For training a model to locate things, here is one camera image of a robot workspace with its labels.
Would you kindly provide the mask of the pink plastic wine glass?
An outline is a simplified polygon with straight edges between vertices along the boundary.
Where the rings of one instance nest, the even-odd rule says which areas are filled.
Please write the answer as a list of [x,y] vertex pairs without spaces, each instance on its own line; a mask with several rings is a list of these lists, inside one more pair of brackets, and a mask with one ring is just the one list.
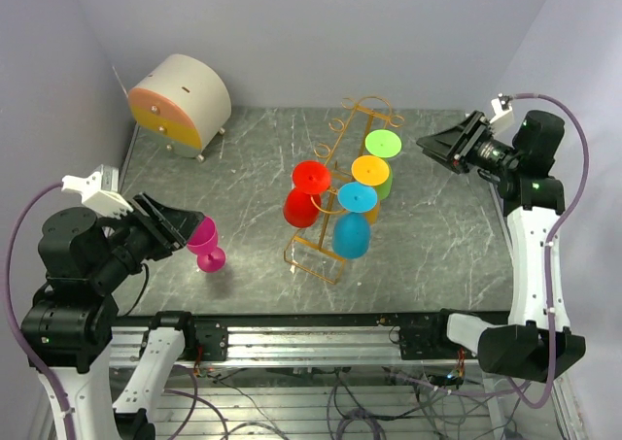
[[216,223],[210,217],[205,217],[187,243],[187,249],[196,256],[201,271],[215,273],[225,266],[226,255],[218,242]]

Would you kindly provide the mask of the green plastic wine glass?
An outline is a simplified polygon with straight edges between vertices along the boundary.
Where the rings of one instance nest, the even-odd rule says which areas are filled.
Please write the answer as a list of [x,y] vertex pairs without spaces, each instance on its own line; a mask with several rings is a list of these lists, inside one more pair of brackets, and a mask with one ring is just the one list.
[[395,132],[388,129],[376,129],[365,137],[364,143],[368,153],[382,158],[389,168],[388,179],[376,188],[379,199],[384,200],[390,195],[393,184],[393,169],[389,160],[401,152],[402,142]]

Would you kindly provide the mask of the orange plastic wine glass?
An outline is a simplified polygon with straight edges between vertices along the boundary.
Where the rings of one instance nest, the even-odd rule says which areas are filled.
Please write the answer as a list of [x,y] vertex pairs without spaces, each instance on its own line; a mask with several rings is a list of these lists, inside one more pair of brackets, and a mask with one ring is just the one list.
[[371,186],[377,193],[378,200],[372,210],[364,214],[370,224],[375,224],[381,209],[381,203],[389,196],[393,172],[387,161],[375,155],[362,155],[355,159],[351,166],[354,179],[365,185]]

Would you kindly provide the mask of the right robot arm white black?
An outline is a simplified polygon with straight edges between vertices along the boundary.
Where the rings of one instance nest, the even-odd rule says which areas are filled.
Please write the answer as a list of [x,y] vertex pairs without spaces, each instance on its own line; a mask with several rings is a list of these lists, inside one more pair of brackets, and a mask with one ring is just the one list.
[[513,259],[508,320],[493,324],[445,310],[442,326],[430,332],[428,343],[439,357],[464,347],[486,372],[544,383],[572,367],[586,351],[584,337],[570,330],[555,229],[567,209],[563,184],[550,170],[565,123],[548,112],[531,110],[509,145],[496,139],[493,127],[475,111],[417,144],[424,155],[452,172],[476,169],[496,187]]

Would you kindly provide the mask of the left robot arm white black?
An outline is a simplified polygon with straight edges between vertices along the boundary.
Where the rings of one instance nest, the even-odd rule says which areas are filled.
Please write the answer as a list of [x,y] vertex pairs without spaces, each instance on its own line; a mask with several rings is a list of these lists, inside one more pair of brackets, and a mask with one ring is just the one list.
[[138,365],[114,398],[109,368],[119,307],[113,293],[145,261],[182,249],[204,218],[140,193],[118,214],[72,207],[45,221],[38,253],[46,281],[20,334],[49,397],[58,438],[155,438],[152,412],[168,376],[198,347],[194,318],[186,311],[152,317]]

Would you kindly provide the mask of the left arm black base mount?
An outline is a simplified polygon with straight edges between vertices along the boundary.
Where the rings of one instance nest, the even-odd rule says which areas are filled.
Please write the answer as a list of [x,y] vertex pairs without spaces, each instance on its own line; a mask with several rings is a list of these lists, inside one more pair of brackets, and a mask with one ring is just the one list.
[[181,359],[222,362],[228,352],[226,326],[219,321],[190,316],[182,324],[185,346]]

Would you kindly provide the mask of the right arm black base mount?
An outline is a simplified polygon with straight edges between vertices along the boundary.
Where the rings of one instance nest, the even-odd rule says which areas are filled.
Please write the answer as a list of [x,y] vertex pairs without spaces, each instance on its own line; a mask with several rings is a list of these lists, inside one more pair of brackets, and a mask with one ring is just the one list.
[[451,314],[483,318],[485,313],[443,308],[436,312],[397,313],[397,344],[403,360],[448,359],[457,355],[459,344],[447,337]]

